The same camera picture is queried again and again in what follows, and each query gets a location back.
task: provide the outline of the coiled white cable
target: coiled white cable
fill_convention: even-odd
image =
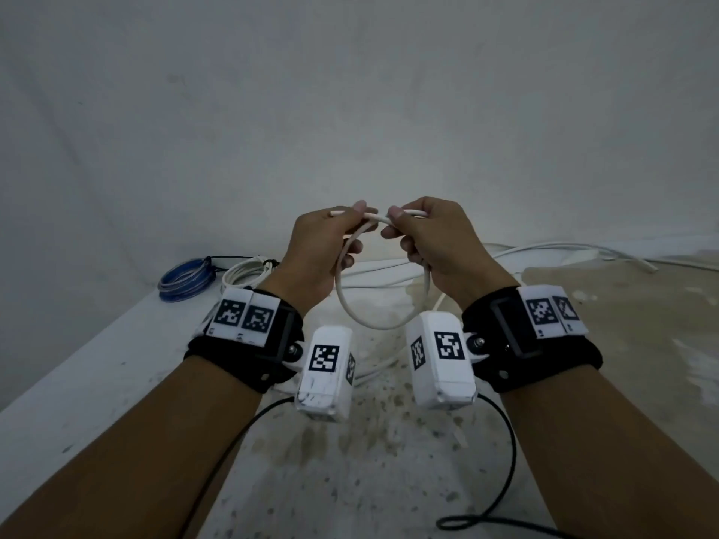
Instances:
[[[330,212],[330,216],[336,217],[341,216],[343,213],[345,213],[343,210],[333,210]],[[408,213],[410,216],[415,217],[427,217],[427,212],[423,212],[422,210],[405,210],[405,213]],[[353,311],[352,308],[349,307],[347,304],[347,301],[345,299],[345,295],[342,292],[342,260],[345,258],[345,255],[347,254],[347,250],[352,245],[352,242],[357,240],[359,236],[364,233],[365,231],[369,230],[373,226],[377,225],[378,222],[386,223],[387,225],[393,226],[392,221],[389,217],[379,216],[376,213],[365,213],[364,219],[367,219],[367,222],[364,223],[360,228],[358,228],[354,234],[352,234],[348,239],[345,241],[345,246],[342,248],[342,251],[339,252],[339,257],[337,258],[337,269],[334,274],[334,286],[337,290],[337,298],[339,299],[339,303],[342,305],[342,307],[345,309],[345,312],[347,312],[347,315],[351,317],[353,320],[355,320],[359,325],[369,327],[370,329],[378,329],[381,331],[390,331],[392,329],[396,329],[399,327],[402,327],[409,323],[413,318],[418,316],[420,312],[424,309],[424,303],[427,300],[427,295],[429,295],[429,282],[430,282],[430,274],[429,274],[429,266],[424,264],[424,297],[421,301],[417,303],[414,310],[410,313],[409,316],[403,318],[398,323],[394,323],[390,326],[381,326],[377,325],[376,323],[371,323],[369,321],[366,321],[360,317],[358,317]]]
[[[228,287],[243,288],[248,285],[255,289],[272,274],[273,268],[273,260],[261,255],[238,262],[222,275],[220,291],[224,293]]]

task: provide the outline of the wrist strap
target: wrist strap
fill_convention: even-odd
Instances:
[[[475,301],[464,311],[464,331],[476,334],[470,346],[487,354],[472,365],[475,376],[503,393],[579,365],[589,364],[596,369],[602,366],[602,354],[583,335],[566,335],[562,328],[564,335],[537,338],[541,335],[536,319],[534,323],[530,320],[527,310],[532,308],[527,308],[526,302],[516,287],[506,287]]]
[[[230,291],[225,291],[223,300],[231,297],[228,295]],[[255,293],[276,298],[272,293],[260,289],[256,289]],[[304,342],[302,317],[288,302],[280,299],[266,338],[263,336],[262,346],[212,336],[209,334],[212,325],[209,321],[202,334],[190,341],[184,359],[189,356],[202,357],[259,393],[266,393],[274,384],[288,381],[297,374],[282,363],[300,359],[299,346],[292,343]]]

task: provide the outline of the coiled blue cable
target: coiled blue cable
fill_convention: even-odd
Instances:
[[[160,299],[165,302],[178,302],[199,295],[215,281],[218,272],[227,270],[213,265],[212,259],[226,258],[249,259],[240,255],[212,255],[180,263],[164,273],[157,282]]]

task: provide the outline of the wristband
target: wristband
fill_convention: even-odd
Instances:
[[[188,344],[199,356],[259,393],[294,377],[283,362],[302,356],[302,316],[288,302],[256,289],[228,287]]]
[[[597,370],[602,354],[558,286],[506,287],[475,301],[462,315],[467,347],[483,359],[474,375],[497,393],[526,386],[576,366]]]

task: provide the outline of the forearm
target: forearm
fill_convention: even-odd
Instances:
[[[33,493],[0,537],[174,539],[260,398],[213,364],[186,359]]]
[[[502,401],[561,530],[592,539],[719,537],[719,483],[591,366]]]

